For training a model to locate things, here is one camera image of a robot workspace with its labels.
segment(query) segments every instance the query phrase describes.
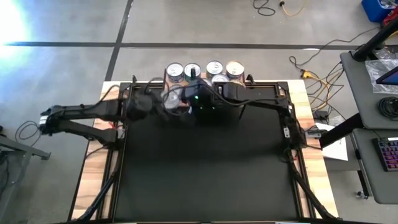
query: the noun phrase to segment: computer monitor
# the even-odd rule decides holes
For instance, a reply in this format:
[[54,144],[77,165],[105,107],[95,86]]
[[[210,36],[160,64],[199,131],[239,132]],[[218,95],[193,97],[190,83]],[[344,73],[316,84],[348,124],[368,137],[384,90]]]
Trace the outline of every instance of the computer monitor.
[[398,85],[398,66],[376,80],[377,84]]

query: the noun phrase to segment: rgb keyboard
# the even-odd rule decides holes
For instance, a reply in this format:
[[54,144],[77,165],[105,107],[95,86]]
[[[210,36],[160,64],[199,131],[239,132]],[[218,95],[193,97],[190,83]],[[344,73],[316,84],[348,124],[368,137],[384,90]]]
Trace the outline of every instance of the rgb keyboard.
[[398,140],[373,139],[385,171],[398,171]]

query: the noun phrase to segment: blue container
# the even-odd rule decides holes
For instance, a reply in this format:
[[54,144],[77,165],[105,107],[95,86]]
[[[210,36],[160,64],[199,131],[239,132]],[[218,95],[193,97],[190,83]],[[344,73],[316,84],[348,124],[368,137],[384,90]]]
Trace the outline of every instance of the blue container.
[[380,4],[380,0],[362,0],[362,6],[371,22],[383,21],[393,10],[393,8],[384,9]]

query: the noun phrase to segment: gray floor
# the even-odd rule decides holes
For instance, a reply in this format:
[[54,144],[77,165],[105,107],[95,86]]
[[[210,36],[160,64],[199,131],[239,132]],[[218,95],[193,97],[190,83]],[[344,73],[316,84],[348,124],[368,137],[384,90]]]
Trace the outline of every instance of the gray floor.
[[[286,1],[296,11],[301,1]],[[0,28],[5,41],[115,42],[127,0],[1,1]],[[184,42],[323,45],[350,40],[376,27],[367,20],[360,0],[310,1],[303,13],[287,17],[271,0],[274,16],[259,16],[251,0],[135,0],[123,42]],[[371,38],[373,30],[350,45]],[[388,44],[397,44],[391,38]],[[13,136],[28,119],[54,104],[92,103],[99,98],[111,58],[111,47],[0,47],[0,124]],[[314,50],[137,49],[122,48],[112,80],[148,80],[163,74],[170,62],[239,60],[256,79],[296,79],[299,62]],[[340,50],[324,50],[303,68],[324,77],[340,61]],[[357,112],[346,85],[331,104],[349,117]],[[12,222],[55,223],[67,219],[87,141],[71,134],[44,136],[36,145],[51,152],[49,161],[32,159],[17,198]],[[340,217],[347,220],[396,223],[398,206],[358,200],[359,179],[353,172],[331,172],[330,181]]]

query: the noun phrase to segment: wooden table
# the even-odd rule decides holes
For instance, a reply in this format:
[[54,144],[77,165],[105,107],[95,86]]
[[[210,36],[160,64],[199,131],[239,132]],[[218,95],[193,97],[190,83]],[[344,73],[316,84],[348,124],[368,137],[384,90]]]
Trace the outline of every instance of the wooden table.
[[[266,82],[267,80],[258,80],[257,82]],[[308,129],[314,125],[314,120],[312,117],[310,103],[308,101],[307,91],[305,89],[303,80],[268,80],[269,82],[288,82],[289,92],[292,103],[295,105],[296,117],[300,122],[303,129]],[[119,85],[122,82],[104,82],[101,97],[112,85]],[[119,89],[114,88],[106,99],[117,98],[119,94]],[[99,129],[110,128],[108,122],[96,119],[94,122],[94,127]],[[308,145],[320,147],[318,140],[307,139]],[[90,142],[88,146],[87,153],[94,151],[101,145],[98,142]],[[78,192],[73,208],[72,219],[78,218],[82,215],[88,206],[92,203],[94,198],[97,196],[101,188],[101,183],[104,175],[105,161],[107,157],[107,150],[100,150],[95,154],[92,154],[85,163],[83,164],[83,171],[81,173],[81,178],[79,181]],[[305,161],[305,166],[307,170],[308,180],[310,182],[310,188],[312,192],[317,196],[319,201],[323,206],[335,217],[338,216],[335,200],[333,198],[333,193],[331,191],[328,173],[326,171],[325,162],[323,160],[322,152],[318,149],[305,148],[303,149],[303,156]],[[308,207],[305,199],[305,194],[301,188],[300,199],[302,202],[303,212],[306,217],[309,217]],[[109,210],[109,198],[110,192],[107,194],[104,203],[103,218],[108,217]]]

